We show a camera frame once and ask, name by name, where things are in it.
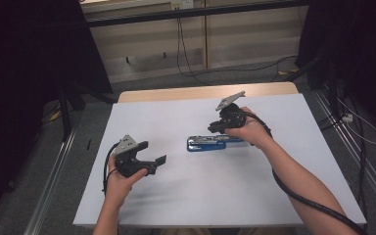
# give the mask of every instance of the hand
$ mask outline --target hand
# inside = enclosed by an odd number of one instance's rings
[[[109,158],[109,172],[116,169],[115,158]],[[105,202],[110,204],[117,210],[123,205],[124,199],[129,194],[132,185],[139,181],[143,176],[148,173],[146,168],[140,169],[132,176],[126,178],[121,175],[117,170],[113,171],[108,178],[108,187],[106,192]]]
[[[254,114],[247,107],[241,108],[244,112]],[[252,117],[246,118],[246,123],[241,128],[227,128],[225,133],[230,136],[237,136],[245,141],[255,145],[258,148],[262,148],[266,145],[267,141],[272,141],[272,138],[267,134],[264,127]]]

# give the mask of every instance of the white tabletop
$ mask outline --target white tabletop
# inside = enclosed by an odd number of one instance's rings
[[[211,135],[220,99],[115,104],[73,224],[93,227],[103,204],[103,165],[125,134],[149,141],[139,160],[167,155],[156,175],[133,186],[120,224],[138,227],[247,227],[301,225],[271,167],[256,147],[189,153],[186,139]],[[239,98],[272,129],[273,137],[335,194],[355,223],[365,223],[353,193],[302,94]]]

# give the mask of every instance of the person's left hand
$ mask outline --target person's left hand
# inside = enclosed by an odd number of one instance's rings
[[[109,157],[109,172],[116,169],[115,158]],[[143,176],[148,173],[148,169],[143,168],[137,171],[132,176],[126,178],[121,175],[116,169],[108,178],[108,187],[106,192],[105,202],[109,203],[111,207],[115,207],[117,210],[123,205],[124,199],[129,194],[132,185],[139,181]]]

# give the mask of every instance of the blue tool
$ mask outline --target blue tool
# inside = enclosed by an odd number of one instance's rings
[[[226,143],[239,142],[244,142],[244,140],[229,135],[190,136],[187,139],[187,150],[188,152],[221,150],[227,147]]]

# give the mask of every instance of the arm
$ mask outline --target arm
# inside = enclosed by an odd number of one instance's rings
[[[280,180],[293,192],[345,214],[329,189],[312,173],[297,163],[264,130],[263,126],[247,117],[242,128],[226,129],[226,134],[238,136],[260,148],[269,160]],[[291,199],[298,215],[313,234],[356,234],[341,221],[300,202]]]
[[[109,158],[109,171],[115,169],[115,159]],[[148,173],[141,169],[129,178],[125,178],[116,170],[109,176],[105,202],[97,219],[93,234],[116,235],[118,234],[118,212],[129,194],[132,185]]]

